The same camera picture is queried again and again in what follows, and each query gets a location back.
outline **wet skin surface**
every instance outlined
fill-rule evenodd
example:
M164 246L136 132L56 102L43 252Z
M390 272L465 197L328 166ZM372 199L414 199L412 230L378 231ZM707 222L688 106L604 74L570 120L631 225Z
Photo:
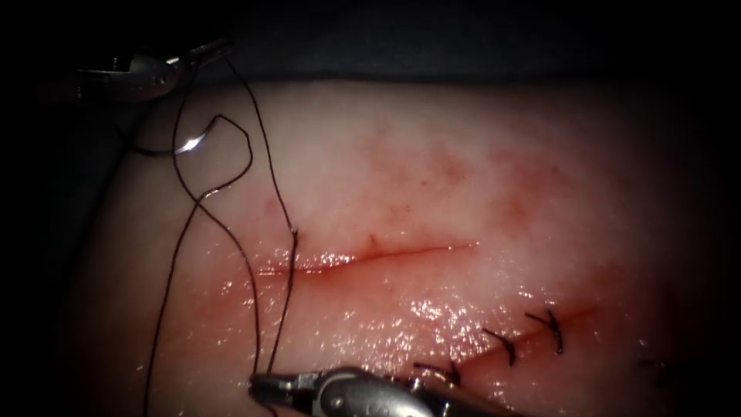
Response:
M661 107L595 86L254 91L299 233L273 371L354 364L405 375L413 361L454 361L464 389L518 412L676 412L681 388L656 388L656 373L638 363L685 363L712 349L698 336L719 326L709 294L722 219L705 155ZM169 146L180 99L151 114L138 145ZM204 206L242 245L256 288L234 243L197 212L175 262L150 415L268 415L245 384L275 343L292 236L243 87L193 92L178 143L216 114L249 133L252 165ZM222 122L178 157L195 195L249 162L245 137ZM59 325L59 366L77 375L66 388L78 414L141 414L192 206L171 159L126 156ZM548 310L562 354L525 315ZM483 328L514 343L512 367Z

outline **black suture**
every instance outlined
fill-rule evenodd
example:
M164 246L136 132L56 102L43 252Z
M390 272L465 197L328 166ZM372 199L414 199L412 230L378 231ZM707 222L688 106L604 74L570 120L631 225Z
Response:
M291 260L288 272L288 283L286 285L286 301L283 303L283 311L280 314L280 323L278 324L278 333L276 334L276 342L272 347L270 353L270 361L268 362L268 373L272 370L272 365L276 361L276 352L278 351L278 343L280 342L280 335L283 332L283 323L286 321L286 314L288 313L288 303L291 300L291 294L293 293L293 272L296 267L296 248L299 245L299 231L293 230L293 247L291 248Z
M458 372L458 369L455 367L455 362L450 361L450 371L447 369L440 368L439 366L434 366L430 364L423 364L421 362L414 362L411 365L413 368L417 369L427 369L429 371L433 371L446 379L450 381L453 385L459 387L461 385L461 374Z
M509 355L509 366L511 367L512 365L514 365L515 364L515 344L512 343L511 341L508 341L503 336L499 336L498 334L494 333L493 331L489 329L482 328L481 331L488 334L489 336L496 337L497 339L499 339L499 341L501 341L504 344L504 347L507 350L507 354Z
M192 84L193 84L193 81L195 79L195 76L196 76L197 72L198 72L197 70L195 70L193 72L193 77L188 82L188 85L187 85L187 87L185 89L185 92L184 92L183 100L181 102L180 108L178 109L178 114L177 114L177 116L175 118L175 124L174 124L174 128L173 128L172 148L171 148L171 156L172 156L173 166L174 166L175 172L176 172L176 174L178 176L178 180L179 180L179 182L181 184L181 187L186 191L186 193L188 194L188 196L190 196L191 200L193 200L193 202L195 204L194 204L193 209L191 210L191 212L190 212L190 214L188 216L188 220L186 221L186 223L185 223L185 225L184 225L184 227L183 227L183 229L181 231L181 234L178 237L178 242L177 242L177 244L175 246L175 249L174 249L174 252L173 252L173 256L172 256L172 260L171 260L170 272L168 274L167 283L166 283L166 287L165 287L164 299L163 299L163 302L162 302L162 305L161 305L161 308L160 308L160 312L159 312L158 319L157 319L157 324L156 324L156 327L155 327L154 339L153 339L153 343L152 343L152 350L151 350L150 360L149 360L149 364L148 364L148 368L147 368L147 379L145 381L145 388L144 388L144 403L143 403L144 412L143 412L143 415L145 417L147 416L147 414L149 412L149 395L150 395L150 390L151 390L152 375L153 375L153 372L154 372L154 359L156 358L157 345L158 345L159 336L160 336L160 332L161 332L161 326L162 326L162 322L163 322L163 318L164 318L164 312L166 311L167 300L169 298L170 288L171 288L171 285L172 285L172 279L173 279L173 275L174 275L175 264L177 262L177 257L178 257L178 253L179 253L180 248L181 248L181 245L182 245L183 238L185 237L185 233L188 231L188 228L189 228L189 226L191 224L191 221L192 221L192 219L193 219L193 217L194 217L197 209L201 209L203 211L203 213L205 213L212 221L214 221L222 230L224 230L227 233L227 235L229 236L229 238L237 246L240 254L242 255L242 258L245 261L245 265L247 267L248 274L249 274L250 284L252 285L252 292L254 293L254 297L255 297L255 313L254 313L254 318L255 318L255 343L256 343L257 348L255 350L255 360L253 361L253 366L252 366L253 367L253 370L252 370L253 373L255 373L257 371L257 365L258 365L258 361L259 361L259 352L260 352L259 306L258 306L258 297L257 297L256 284L255 284L255 276L254 276L254 273L252 272L252 267L251 267L251 265L249 263L249 259L247 257L247 254L245 253L244 249L242 248L242 245L239 243L239 241L236 239L236 237L229 231L229 229L228 229L228 227L226 225L224 225L215 216L213 216L213 214L211 214L211 212L208 211L206 209L206 207L204 207L203 204L201 203L203 201L203 199L204 198L207 198L210 194L212 194L214 192L217 192L217 191L219 191L219 190L221 190L221 189L223 189L225 187L228 187L229 185L233 184L235 181L238 181L252 167L253 153L252 153L252 143L250 141L249 134L244 129L242 129L239 125L237 125L237 123L235 123L233 120L229 119L228 117L226 117L226 116L224 116L222 114L218 114L218 115L214 116L211 119L211 122L206 127L206 130L204 132L204 135L206 135L211 130L211 128L213 127L213 125L215 124L215 122L217 120L219 120L219 119L226 120L231 125L233 125L237 129L239 129L242 132L242 134L245 135L245 138L247 140L248 149L249 149L249 162L245 166L245 168L238 175L236 175L234 178L232 178L231 180L225 182L222 185L219 185L217 187L214 187L214 188L212 188L212 189L204 192L203 194L201 194L200 197L197 197L197 198L195 197L195 195L193 195L193 193L191 192L191 190L185 184L184 179L182 178L182 175L180 173L180 169L178 167L177 155L175 154L175 151L174 151L174 149L175 149L175 141L176 141L176 138L177 138L178 125L179 125L179 122L180 122L180 118L182 116L182 112L183 112L183 109L184 109L184 106L185 106L185 102L187 101L188 95L189 95L189 93L191 91ZM277 417L277 413L276 413L275 410L273 410L269 406L265 406L264 405L264 407L266 409L268 409L275 417Z
M537 320L540 323L545 324L548 326L548 328L553 332L553 337L556 338L556 353L562 354L563 353L563 338L561 337L561 328L558 326L558 322L556 321L556 318L553 316L553 313L550 310L546 310L548 313L549 320L545 321L544 319L534 316L530 313L525 313L525 317L531 318L533 320Z
M295 230L293 229L293 224L291 224L291 219L288 216L288 210L286 210L286 204L283 202L283 197L281 197L280 191L278 190L278 181L276 181L276 172L275 170L272 169L272 156L270 154L270 146L268 145L268 135L265 133L265 126L262 123L262 116L260 115L260 108L257 105L257 99L255 98L255 94L252 92L252 89L249 88L247 81L245 81L242 78L242 76L239 75L239 72L232 65L232 62L229 61L229 59L227 58L224 58L224 61L226 61L226 64L229 65L229 68L232 69L232 72L239 79L242 85L245 86L245 88L247 89L247 92L249 93L250 98L252 99L252 104L255 106L255 114L257 115L257 121L260 123L260 130L262 131L262 137L265 140L265 148L268 154L268 164L270 165L270 176L272 177L272 185L276 190L276 194L278 195L278 201L280 202L280 207L283 209L283 215L286 217L286 223L288 224L288 229L290 229L291 233L293 233L295 232Z
M286 224L288 225L288 229L291 232L291 235L293 237L293 247L291 249L291 260L290 260L289 272L288 272L286 301L283 304L283 312L281 313L280 325L278 326L278 333L276 335L276 342L273 345L272 353L270 355L270 361L268 362L267 372L270 373L270 371L272 370L272 366L275 363L276 352L278 351L278 345L280 343L280 335L283 332L283 321L286 319L286 313L288 311L288 304L291 299L291 293L293 292L293 276L294 276L294 273L296 272L296 248L299 245L299 232L298 230L293 228L293 224L291 223L291 218L288 215L288 210L286 210L286 203L283 202L283 197L280 195L278 181L276 180L276 171L272 167L272 155L270 153L270 145L268 144L268 134L265 132L265 124L262 122L262 115L260 114L260 107L257 104L257 99L255 98L255 94L252 92L252 89L249 87L249 84L247 84L247 81L245 81L242 78L242 76L239 75L239 72L232 65L232 62L226 58L224 58L224 61L226 61L226 64L229 66L229 68L232 69L232 72L234 73L234 75L239 79L242 85L247 89L247 92L249 93L249 96L252 99L252 104L255 107L255 115L257 116L257 121L260 124L262 138L265 141L265 149L268 155L268 165L270 166L270 176L272 178L272 185L274 189L276 190L278 201L280 202L280 207L283 210L283 215L286 218Z

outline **suture thread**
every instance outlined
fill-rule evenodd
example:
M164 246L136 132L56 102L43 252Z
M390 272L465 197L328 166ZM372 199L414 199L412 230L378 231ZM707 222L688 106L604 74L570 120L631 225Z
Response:
M239 73L234 68L234 66L228 60L226 60L226 62L228 64L229 68L234 73L234 75L242 82L242 84L248 90L248 92L250 94L250 97L252 98L252 102L253 102L253 104L255 106L255 112L256 112L257 117L258 117L260 128L262 130L262 136L263 136L264 141L265 141L266 150L268 152L269 169L270 169L270 173L271 173L271 176L272 176L273 186L274 186L274 189L276 191L276 194L278 195L278 199L280 200L281 207L283 208L283 214L284 214L284 216L286 218L286 223L287 223L288 228L289 228L289 230L290 230L290 232L292 234L292 237L293 237L293 245L292 245L291 260L290 260L290 271L289 271L289 279L288 279L288 281L289 281L288 282L288 293L286 295L286 302L285 302L284 307L283 307L282 319L281 319L279 330L278 330L278 334L277 334L277 337L276 337L276 342L275 342L275 344L273 346L271 358L270 358L270 361L269 361L268 371L270 371L270 369L272 369L273 363L275 361L275 355L276 355L277 347L278 347L278 344L279 344L280 334L281 334L281 330L283 328L283 321L285 320L285 317L286 317L286 311L288 309L288 302L289 302L290 294L291 294L291 292L293 290L293 274L294 274L294 269L295 269L296 248L298 246L298 232L293 228L293 225L291 224L291 221L290 221L290 218L289 218L289 214L288 214L288 212L286 210L286 205L283 202L283 197L280 195L280 191L279 191L279 188L278 188L278 183L277 183L276 176L275 176L275 170L274 170L273 164L272 164L272 158L270 156L268 139L267 139L265 128L264 128L264 125L263 125L263 122L262 122L262 117L261 117L260 112L259 112L257 100L256 100L254 94L252 93L252 89L250 89L250 87L247 84L247 82L245 82L243 80L243 78L240 77ZM152 158L167 157L167 156L171 157L172 163L173 163L173 168L175 169L175 173L176 173L176 175L178 177L178 182L180 183L180 185L183 188L183 190L188 194L188 196L194 202L193 208L191 209L191 211L190 211L190 213L188 215L188 219L186 220L186 222L185 222L185 224L183 226L183 229L182 229L182 231L181 231L181 233L180 233L180 235L178 237L177 243L176 243L175 248L174 248L174 251L173 251L173 256L172 256L171 265L170 265L170 271L169 271L169 273L167 275L167 282L166 282L166 285L165 285L164 297L163 297L163 300L162 300L160 311L159 311L159 314L158 314L158 317L157 317L157 323L156 323L155 330L154 330L154 337L153 337L153 341L152 341L152 349L151 349L151 354L150 354L150 357L149 357L149 364L147 366L147 378L146 378L145 386L144 386L143 415L145 417L148 415L148 412L149 412L149 402L150 402L150 394L151 394L151 383L152 383L152 375L154 373L154 363L155 363L155 360L154 359L156 358L156 355L157 355L157 347L158 347L158 342L159 342L159 338L160 338L162 323L163 323L163 319L164 319L164 313L167 310L167 302L169 300L169 295L170 295L170 290L171 290L171 286L172 286L172 281L173 281L175 267L176 267L176 264L177 264L178 254L180 252L180 248L181 248L183 239L185 237L185 234L188 231L188 229L190 227L190 224L192 222L192 219L195 216L195 213L196 213L196 211L198 209L201 209L203 211L203 213L205 213L207 215L207 217L209 217L214 223L216 223L216 225L218 225L218 227L221 228L229 236L230 240L235 244L235 246L237 247L238 251L240 252L240 255L244 259L245 266L247 268L248 275L249 275L250 285L252 286L252 292L253 292L253 295L254 295L254 298L255 298L255 306L254 306L255 311L254 311L254 314L253 314L253 317L255 319L255 359L253 361L253 366L252 366L252 373L253 374L257 372L257 367L258 367L258 364L259 364L259 355L260 355L260 350L261 350L261 346L262 346L262 343L261 343L261 340L260 340L260 324L259 324L260 323L260 320L259 320L258 292L257 292L257 286L256 286L256 282L255 282L255 274L252 271L252 266L249 263L249 258L247 257L247 254L246 254L244 248L242 248L242 245L239 243L239 241L237 240L236 236L234 236L234 234L229 230L229 228L223 222L221 222L219 219L217 219L202 204L203 201L209 195L212 195L213 193L218 192L218 191L222 190L223 188L226 188L226 187L232 185L233 183L235 183L236 181L238 181L239 179L241 179L249 171L249 169L252 167L252 163L254 161L254 155L252 153L252 142L250 140L249 134L247 133L247 131L245 131L243 128L241 128L236 122L234 122L233 120L231 120L228 117L224 116L223 114L217 114L216 116L214 116L211 119L211 122L209 122L208 126L204 129L203 134L200 137L198 137L198 141L195 143L195 145L198 145L198 143L200 143L200 141L204 140L205 137L208 136L208 133L215 126L215 123L218 120L225 120L226 122L230 123L232 126L234 126L237 129L239 129L240 132L242 132L242 134L245 136L245 139L247 140L247 146L248 146L248 149L249 149L249 162L244 167L244 169L242 169L242 171L238 175L236 175L234 178L232 178L232 179L230 179L230 180L224 182L223 184L220 184L220 185L218 185L218 186L216 186L214 188L211 188L211 189L207 190L206 192L203 192L200 196L196 196L196 195L193 194L193 192L190 190L190 188L185 183L185 180L182 177L180 168L178 167L178 158L177 158L177 156L179 154L182 154L182 153L184 153L186 151L189 151L189 150L191 150L191 149L193 149L195 147L195 146L191 146L190 148L182 147L180 149L177 149L175 147L175 145L176 145L176 142L177 142L178 126L179 126L179 123L180 123L180 119L182 117L185 104L186 104L186 102L188 100L188 96L189 96L189 94L190 94L190 92L192 90L193 81L195 80L195 77L196 77L197 73L198 73L198 70L195 70L193 72L193 75L192 75L191 79L189 80L188 85L185 87L183 100L181 101L180 107L178 108L177 116L175 118L174 128L173 128L173 132L172 132L171 148L169 150L166 150L166 151L152 151L152 150L144 149L142 147L138 147L135 144L130 143L129 141L126 141L125 140L125 137L123 136L123 133L120 130L120 128L117 127L117 132L120 135L121 139L124 141L124 143L126 143L128 145L129 149L132 150L133 152L138 153L138 154L141 154L143 156L152 157ZM260 403L260 405L263 406L264 408L266 408L268 411L270 411L273 416L277 416L276 410L273 409L272 407L270 407L269 405L262 404L262 403Z

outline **metal instrument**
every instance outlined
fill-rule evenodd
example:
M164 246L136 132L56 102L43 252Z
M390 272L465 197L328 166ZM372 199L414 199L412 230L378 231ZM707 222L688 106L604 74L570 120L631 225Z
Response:
M448 384L399 381L357 367L302 374L255 374L249 394L260 404L312 417L501 417L518 415Z
M212 39L167 50L141 46L102 54L36 84L36 101L45 105L85 105L100 101L139 103L172 91L197 68L232 51L228 39Z

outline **skin surface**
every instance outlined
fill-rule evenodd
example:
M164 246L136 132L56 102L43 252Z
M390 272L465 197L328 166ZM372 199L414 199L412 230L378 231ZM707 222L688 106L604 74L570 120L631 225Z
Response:
M718 326L723 219L705 154L660 101L623 86L252 87L299 236L273 371L409 375L413 361L454 361L463 389L517 412L677 412L681 384L656 388L638 362L692 363L709 348L696 336ZM170 146L180 100L153 111L139 146ZM247 174L203 203L249 268L197 211L167 293L150 415L269 415L246 382L257 354L268 366L292 236L242 86L193 92L177 142L216 114L249 145L220 120L178 168L198 196L242 171L251 149ZM124 158L59 323L78 415L142 413L192 207L170 158ZM548 310L562 354L525 316ZM515 344L512 367L483 328Z

